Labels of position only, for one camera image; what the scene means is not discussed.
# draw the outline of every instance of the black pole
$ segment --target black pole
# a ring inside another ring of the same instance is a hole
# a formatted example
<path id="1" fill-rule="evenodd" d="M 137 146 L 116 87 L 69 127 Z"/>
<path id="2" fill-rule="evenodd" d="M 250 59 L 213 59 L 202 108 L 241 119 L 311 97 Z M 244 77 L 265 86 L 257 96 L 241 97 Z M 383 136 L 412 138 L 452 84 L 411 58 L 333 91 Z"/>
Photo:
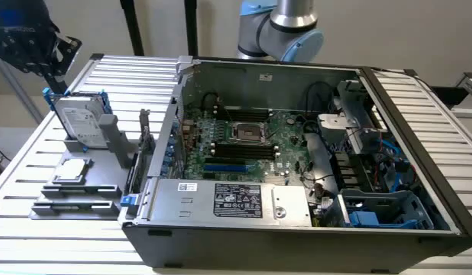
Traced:
<path id="1" fill-rule="evenodd" d="M 142 40 L 138 31 L 136 8 L 133 0 L 121 0 L 121 8 L 126 17 L 132 49 L 136 56 L 144 56 Z"/>
<path id="2" fill-rule="evenodd" d="M 186 25 L 188 55 L 198 56 L 197 0 L 185 0 L 185 25 Z"/>

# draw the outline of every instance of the blue clip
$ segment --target blue clip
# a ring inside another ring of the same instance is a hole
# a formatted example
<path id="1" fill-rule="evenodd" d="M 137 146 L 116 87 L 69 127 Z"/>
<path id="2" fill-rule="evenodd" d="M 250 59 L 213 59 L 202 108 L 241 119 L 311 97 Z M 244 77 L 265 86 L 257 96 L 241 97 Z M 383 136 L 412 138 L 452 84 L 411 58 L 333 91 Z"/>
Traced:
<path id="1" fill-rule="evenodd" d="M 121 207 L 128 207 L 130 205 L 133 197 L 130 196 L 124 196 L 121 198 Z"/>
<path id="2" fill-rule="evenodd" d="M 49 105 L 49 109 L 50 109 L 52 111 L 56 111 L 53 99 L 50 98 L 53 95 L 54 95 L 54 94 L 53 94 L 52 90 L 50 90 L 49 88 L 44 88 L 44 90 L 42 90 L 42 97 L 44 97 L 44 100 L 45 100 L 45 102 L 46 102 L 48 105 Z"/>
<path id="3" fill-rule="evenodd" d="M 104 111 L 105 113 L 112 113 L 112 108 L 110 108 L 110 101 L 108 99 L 108 94 L 104 90 L 101 90 L 101 92 L 98 93 L 98 95 L 101 96 L 101 100 L 104 102 Z"/>
<path id="4" fill-rule="evenodd" d="M 411 219 L 404 223 L 379 223 L 375 212 L 355 211 L 349 214 L 349 222 L 353 227 L 364 228 L 396 228 L 396 229 L 415 229 L 417 220 Z"/>

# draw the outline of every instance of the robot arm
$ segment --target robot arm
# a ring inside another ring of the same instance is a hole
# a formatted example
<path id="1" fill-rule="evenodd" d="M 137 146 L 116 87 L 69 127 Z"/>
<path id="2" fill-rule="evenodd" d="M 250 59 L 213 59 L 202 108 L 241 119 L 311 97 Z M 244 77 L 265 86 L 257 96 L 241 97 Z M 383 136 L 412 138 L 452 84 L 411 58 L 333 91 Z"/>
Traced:
<path id="1" fill-rule="evenodd" d="M 80 47 L 80 40 L 60 34 L 44 0 L 0 0 L 0 59 L 42 76 L 54 93 L 66 90 L 62 76 Z"/>
<path id="2" fill-rule="evenodd" d="M 238 58 L 309 62 L 323 45 L 313 0 L 244 1 L 240 11 Z"/>

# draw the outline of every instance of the sticker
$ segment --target sticker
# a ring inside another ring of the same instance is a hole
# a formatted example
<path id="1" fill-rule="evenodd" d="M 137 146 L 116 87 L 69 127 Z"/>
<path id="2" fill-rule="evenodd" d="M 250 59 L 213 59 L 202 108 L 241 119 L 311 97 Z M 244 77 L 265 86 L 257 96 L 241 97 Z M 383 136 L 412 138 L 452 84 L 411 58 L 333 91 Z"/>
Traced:
<path id="1" fill-rule="evenodd" d="M 216 183 L 213 215 L 230 218 L 263 218 L 260 186 Z"/>
<path id="2" fill-rule="evenodd" d="M 272 79 L 273 79 L 273 75 L 271 75 L 269 73 L 260 74 L 260 81 L 271 82 Z"/>
<path id="3" fill-rule="evenodd" d="M 197 183 L 192 182 L 180 182 L 177 184 L 178 191 L 196 192 L 197 191 Z"/>
<path id="4" fill-rule="evenodd" d="M 93 113 L 86 109 L 64 108 L 62 114 L 77 141 L 92 148 L 106 148 L 106 142 Z"/>

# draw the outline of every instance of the blue plastic part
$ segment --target blue plastic part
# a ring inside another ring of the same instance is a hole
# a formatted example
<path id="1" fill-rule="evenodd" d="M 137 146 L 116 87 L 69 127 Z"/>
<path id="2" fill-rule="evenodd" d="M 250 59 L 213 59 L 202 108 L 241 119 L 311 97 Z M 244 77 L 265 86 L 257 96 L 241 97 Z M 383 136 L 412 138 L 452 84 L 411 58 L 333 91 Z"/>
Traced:
<path id="1" fill-rule="evenodd" d="M 132 205 L 136 205 L 136 200 L 137 200 L 137 194 L 129 194 L 126 196 L 121 197 L 121 207 L 129 207 Z"/>
<path id="2" fill-rule="evenodd" d="M 349 214 L 349 222 L 353 227 L 368 228 L 396 228 L 396 229 L 415 229 L 417 221 L 408 220 L 404 223 L 379 223 L 375 212 L 355 211 Z"/>
<path id="3" fill-rule="evenodd" d="M 206 170 L 206 171 L 228 171 L 228 172 L 248 172 L 248 167 L 238 166 L 238 165 L 208 164 L 208 165 L 204 165 L 204 170 Z"/>
<path id="4" fill-rule="evenodd" d="M 401 153 L 401 149 L 397 146 L 395 146 L 391 142 L 388 142 L 387 140 L 381 140 L 381 143 L 383 143 L 383 145 L 385 145 L 387 147 L 389 147 L 393 150 L 396 155 L 399 155 Z"/>
<path id="5" fill-rule="evenodd" d="M 112 113 L 110 101 L 108 100 L 108 94 L 104 90 L 98 93 L 104 102 L 104 111 L 105 113 Z"/>
<path id="6" fill-rule="evenodd" d="M 166 156 L 173 156 L 173 152 L 174 152 L 173 148 L 172 147 L 166 147 L 165 155 Z"/>
<path id="7" fill-rule="evenodd" d="M 376 214 L 367 211 L 355 211 L 349 215 L 351 225 L 353 227 L 380 227 Z"/>
<path id="8" fill-rule="evenodd" d="M 399 183 L 400 183 L 400 179 L 401 179 L 401 174 L 396 173 L 395 184 L 391 187 L 389 193 L 396 192 L 397 187 L 399 187 Z"/>
<path id="9" fill-rule="evenodd" d="M 172 158 L 170 158 L 169 156 L 165 156 L 165 157 L 162 158 L 162 164 L 169 165 L 170 162 L 172 162 Z"/>
<path id="10" fill-rule="evenodd" d="M 176 143 L 174 137 L 169 137 L 168 138 L 168 146 L 174 145 L 174 143 Z"/>
<path id="11" fill-rule="evenodd" d="M 130 205 L 132 199 L 133 198 L 130 196 L 124 196 L 121 198 L 121 207 L 128 207 Z"/>
<path id="12" fill-rule="evenodd" d="M 309 30 L 287 48 L 280 61 L 311 62 L 321 49 L 323 43 L 323 32 L 317 29 Z"/>
<path id="13" fill-rule="evenodd" d="M 49 105 L 49 109 L 50 109 L 52 111 L 56 111 L 53 99 L 50 98 L 52 95 L 53 95 L 52 90 L 50 90 L 49 88 L 44 88 L 44 90 L 42 90 L 42 97 L 44 97 L 44 100 L 45 100 L 45 102 L 46 102 L 48 105 Z"/>
<path id="14" fill-rule="evenodd" d="M 165 176 L 168 174 L 168 166 L 166 165 L 161 166 L 160 174 L 161 174 L 161 176 Z"/>
<path id="15" fill-rule="evenodd" d="M 276 7 L 276 0 L 252 0 L 242 1 L 238 15 L 250 15 L 265 13 Z"/>

